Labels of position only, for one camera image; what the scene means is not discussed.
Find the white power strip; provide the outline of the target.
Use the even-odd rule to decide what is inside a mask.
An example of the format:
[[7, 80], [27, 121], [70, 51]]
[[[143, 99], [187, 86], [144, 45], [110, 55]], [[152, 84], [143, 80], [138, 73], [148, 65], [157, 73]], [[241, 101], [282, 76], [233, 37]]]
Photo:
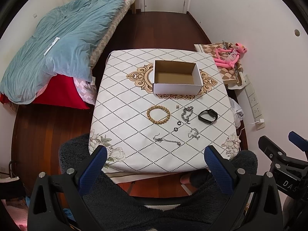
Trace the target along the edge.
[[257, 120], [259, 120], [260, 118], [264, 119], [264, 116], [262, 114], [262, 109], [261, 109], [260, 103], [258, 101], [258, 98], [256, 96], [254, 87], [253, 87], [252, 83], [250, 82], [249, 76], [247, 74], [244, 76], [244, 82], [246, 84], [246, 86], [244, 87], [244, 90], [246, 92], [246, 96], [247, 96], [247, 99], [249, 101], [249, 105], [250, 105], [251, 110], [252, 110], [252, 114], [253, 114], [253, 118], [254, 118], [254, 125], [256, 127], [256, 130], [260, 130], [260, 129], [265, 127], [265, 123], [258, 125], [258, 124], [255, 124], [255, 122]]

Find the white cardboard box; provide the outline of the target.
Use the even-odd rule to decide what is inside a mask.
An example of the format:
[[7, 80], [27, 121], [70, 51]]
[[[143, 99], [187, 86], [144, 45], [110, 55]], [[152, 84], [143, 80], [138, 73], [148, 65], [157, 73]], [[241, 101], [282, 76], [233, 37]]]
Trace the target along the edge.
[[155, 60], [153, 64], [154, 94], [197, 95], [203, 79], [196, 63]]

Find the pink panther plush toy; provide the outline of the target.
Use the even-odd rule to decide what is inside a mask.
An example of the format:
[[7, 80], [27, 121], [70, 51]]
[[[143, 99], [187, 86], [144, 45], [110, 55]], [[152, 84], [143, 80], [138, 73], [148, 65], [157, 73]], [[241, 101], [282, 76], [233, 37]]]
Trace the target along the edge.
[[[232, 49], [216, 49], [217, 58], [213, 58], [213, 60], [217, 67], [233, 69], [235, 64], [243, 57], [246, 52], [247, 48], [244, 45], [235, 43], [235, 46]], [[225, 59], [221, 59], [219, 55], [220, 53], [227, 53], [228, 56]]]

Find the white diamond-pattern tablecloth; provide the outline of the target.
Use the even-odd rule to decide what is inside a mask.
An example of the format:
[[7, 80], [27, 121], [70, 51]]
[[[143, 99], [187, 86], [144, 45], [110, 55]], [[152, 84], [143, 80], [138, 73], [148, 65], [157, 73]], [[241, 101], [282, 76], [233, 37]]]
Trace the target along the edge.
[[[153, 94], [155, 60], [196, 63], [204, 82], [200, 93]], [[210, 125], [198, 120], [198, 114], [207, 109], [218, 113], [217, 121]], [[127, 49], [113, 51], [106, 62], [88, 150], [106, 147], [105, 173], [179, 173], [205, 168], [207, 146], [229, 158], [231, 152], [224, 143], [235, 132], [229, 97], [210, 55], [177, 49]]]

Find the black fitness band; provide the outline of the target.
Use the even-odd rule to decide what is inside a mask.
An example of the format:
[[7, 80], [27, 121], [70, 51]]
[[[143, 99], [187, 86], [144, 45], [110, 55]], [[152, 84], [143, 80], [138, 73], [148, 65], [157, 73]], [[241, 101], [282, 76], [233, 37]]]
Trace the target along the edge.
[[198, 120], [205, 124], [213, 124], [218, 119], [218, 113], [212, 109], [203, 110], [198, 114]]

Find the white plastic bag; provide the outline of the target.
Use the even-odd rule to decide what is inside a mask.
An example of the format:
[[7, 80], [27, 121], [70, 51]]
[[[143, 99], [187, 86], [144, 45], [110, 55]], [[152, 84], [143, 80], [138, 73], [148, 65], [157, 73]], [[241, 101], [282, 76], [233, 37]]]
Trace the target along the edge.
[[244, 112], [242, 110], [242, 107], [232, 98], [229, 98], [230, 105], [231, 105], [231, 111], [234, 117], [235, 127], [236, 129], [240, 128], [241, 121], [244, 118]]

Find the teal quilt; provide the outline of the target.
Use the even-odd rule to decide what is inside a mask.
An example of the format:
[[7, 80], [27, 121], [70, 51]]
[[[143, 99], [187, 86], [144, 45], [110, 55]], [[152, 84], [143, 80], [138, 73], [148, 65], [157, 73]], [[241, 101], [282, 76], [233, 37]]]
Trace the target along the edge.
[[12, 58], [1, 94], [30, 104], [58, 74], [90, 83], [92, 52], [128, 1], [71, 0], [50, 10]]

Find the red blanket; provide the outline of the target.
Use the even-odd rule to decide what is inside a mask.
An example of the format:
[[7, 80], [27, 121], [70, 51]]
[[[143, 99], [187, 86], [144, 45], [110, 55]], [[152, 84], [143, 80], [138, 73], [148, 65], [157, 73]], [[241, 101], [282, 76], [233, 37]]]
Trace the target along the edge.
[[46, 89], [35, 98], [32, 104], [70, 107], [87, 110], [89, 105], [77, 92], [73, 77], [57, 74], [49, 81]]

